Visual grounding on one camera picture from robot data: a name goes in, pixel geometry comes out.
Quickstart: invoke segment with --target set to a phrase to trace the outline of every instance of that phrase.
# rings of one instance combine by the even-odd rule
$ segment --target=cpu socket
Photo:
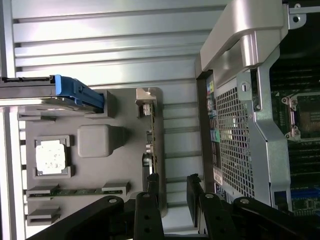
[[[281,102],[289,113],[290,131],[285,137],[294,142],[320,141],[320,92],[289,95]]]

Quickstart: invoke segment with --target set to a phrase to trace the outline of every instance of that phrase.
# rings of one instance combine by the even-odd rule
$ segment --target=metal mesh grille
[[[217,97],[220,157],[223,180],[246,197],[254,197],[247,105],[238,100],[237,88]]]

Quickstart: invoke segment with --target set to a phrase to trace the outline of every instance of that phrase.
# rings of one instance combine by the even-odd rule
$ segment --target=sticker
[[[220,132],[219,130],[210,130],[211,141],[220,143]]]
[[[216,117],[217,116],[217,111],[216,110],[212,110],[211,112],[208,113],[209,116],[211,117]]]
[[[212,102],[211,98],[206,100],[206,109],[208,112],[211,112],[214,109],[214,103]]]
[[[206,85],[207,94],[212,94],[214,92],[214,81],[211,81],[209,84]]]
[[[43,175],[61,174],[66,168],[65,146],[60,140],[41,141],[35,148],[35,161]]]
[[[220,184],[221,186],[223,185],[222,173],[215,168],[213,168],[213,178],[218,184]]]

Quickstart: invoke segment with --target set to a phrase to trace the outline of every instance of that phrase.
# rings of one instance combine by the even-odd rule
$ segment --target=motherboard
[[[292,212],[320,215],[320,62],[278,60],[270,70],[273,119],[287,139]]]

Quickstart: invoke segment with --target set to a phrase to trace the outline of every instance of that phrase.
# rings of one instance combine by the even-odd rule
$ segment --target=circuit board
[[[52,193],[37,193],[30,194],[28,198],[55,198],[55,197],[74,197],[74,196],[87,196],[87,195],[109,195],[109,194],[122,194],[122,190],[102,191],[101,188],[93,189],[57,189]]]
[[[292,212],[297,217],[320,212],[319,67],[279,60],[270,70],[273,120],[287,138]]]
[[[292,212],[297,217],[320,214],[320,197],[293,199]]]

